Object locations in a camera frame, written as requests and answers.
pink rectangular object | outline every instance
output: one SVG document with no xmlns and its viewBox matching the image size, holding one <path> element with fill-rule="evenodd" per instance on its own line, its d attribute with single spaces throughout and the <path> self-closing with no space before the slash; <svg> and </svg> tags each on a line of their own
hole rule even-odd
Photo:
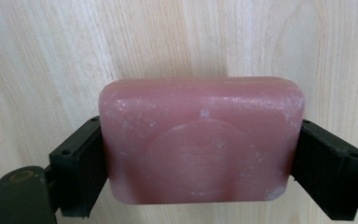
<svg viewBox="0 0 358 224">
<path fill-rule="evenodd" d="M 270 201 L 293 162 L 304 97 L 278 77 L 123 79 L 100 95 L 123 203 Z"/>
</svg>

wooden surface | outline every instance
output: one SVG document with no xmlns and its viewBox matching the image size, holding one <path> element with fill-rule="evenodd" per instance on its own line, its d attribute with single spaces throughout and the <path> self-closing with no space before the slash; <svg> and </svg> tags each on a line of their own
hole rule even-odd
<svg viewBox="0 0 358 224">
<path fill-rule="evenodd" d="M 0 177 L 48 165 L 113 80 L 217 76 L 292 79 L 305 117 L 358 147 L 358 1 L 0 1 Z M 293 179 L 271 203 L 129 206 L 106 185 L 90 219 L 58 220 L 333 223 Z"/>
</svg>

soap bar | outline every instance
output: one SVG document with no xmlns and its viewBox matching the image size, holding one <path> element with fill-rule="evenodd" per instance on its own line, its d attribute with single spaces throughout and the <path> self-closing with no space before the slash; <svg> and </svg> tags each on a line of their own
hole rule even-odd
<svg viewBox="0 0 358 224">
<path fill-rule="evenodd" d="M 113 195 L 130 204 L 274 200 L 303 110 L 300 88 L 278 77 L 115 81 L 99 100 Z"/>
</svg>

